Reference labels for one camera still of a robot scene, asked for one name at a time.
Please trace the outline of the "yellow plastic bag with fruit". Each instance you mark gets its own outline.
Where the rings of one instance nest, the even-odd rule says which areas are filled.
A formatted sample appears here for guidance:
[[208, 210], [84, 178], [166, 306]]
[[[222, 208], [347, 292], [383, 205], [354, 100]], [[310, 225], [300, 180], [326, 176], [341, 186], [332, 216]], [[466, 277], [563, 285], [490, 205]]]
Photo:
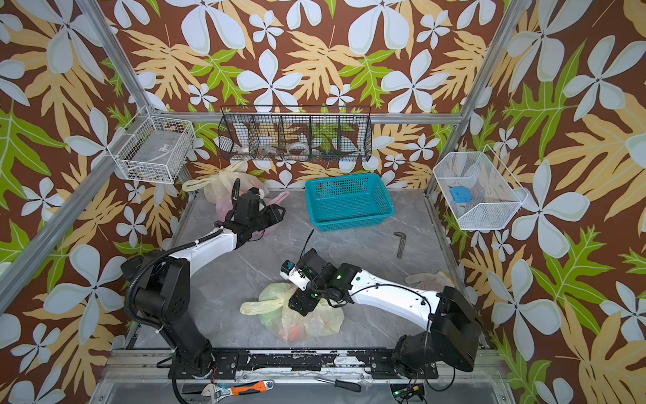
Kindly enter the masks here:
[[341, 308], [332, 308], [321, 301], [313, 312], [301, 316], [289, 308], [289, 298], [299, 289], [288, 283], [266, 286], [256, 301], [242, 303], [240, 313], [257, 316], [260, 323], [284, 343], [322, 338], [340, 332], [345, 315]]

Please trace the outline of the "teal plastic basket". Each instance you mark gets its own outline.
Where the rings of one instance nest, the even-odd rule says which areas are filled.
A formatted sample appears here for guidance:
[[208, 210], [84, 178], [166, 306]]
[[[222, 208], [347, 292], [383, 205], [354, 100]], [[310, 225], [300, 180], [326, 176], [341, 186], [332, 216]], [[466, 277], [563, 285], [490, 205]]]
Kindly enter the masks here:
[[321, 232], [377, 226], [395, 215], [392, 198], [375, 173], [310, 180], [306, 203], [312, 224]]

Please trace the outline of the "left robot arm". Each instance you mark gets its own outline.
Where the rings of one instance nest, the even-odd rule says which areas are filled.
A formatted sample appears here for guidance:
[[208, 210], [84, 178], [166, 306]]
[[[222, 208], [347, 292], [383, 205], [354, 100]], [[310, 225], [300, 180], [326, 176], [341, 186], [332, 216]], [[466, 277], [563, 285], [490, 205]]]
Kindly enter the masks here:
[[171, 375], [207, 376], [214, 363], [210, 340], [188, 312], [191, 276], [251, 242], [255, 234], [263, 236], [286, 213], [280, 205], [267, 204], [258, 188], [242, 193], [238, 179], [230, 202], [225, 220], [215, 222], [203, 237], [165, 251], [136, 255], [120, 266], [129, 283], [124, 310], [132, 321], [154, 328], [173, 350]]

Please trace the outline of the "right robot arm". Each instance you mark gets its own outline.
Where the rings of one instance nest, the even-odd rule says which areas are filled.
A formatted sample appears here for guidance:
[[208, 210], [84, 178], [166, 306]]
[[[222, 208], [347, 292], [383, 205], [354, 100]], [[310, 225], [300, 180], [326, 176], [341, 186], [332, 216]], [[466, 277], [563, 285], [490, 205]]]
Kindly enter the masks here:
[[281, 276], [296, 286], [289, 308], [301, 316], [326, 301], [332, 308], [375, 307], [419, 326], [422, 332], [400, 337], [391, 355], [392, 366], [402, 375], [422, 374], [437, 362], [463, 372], [474, 370], [482, 323], [454, 287], [423, 291], [395, 284], [353, 264], [336, 267], [315, 249], [297, 263], [285, 261]]

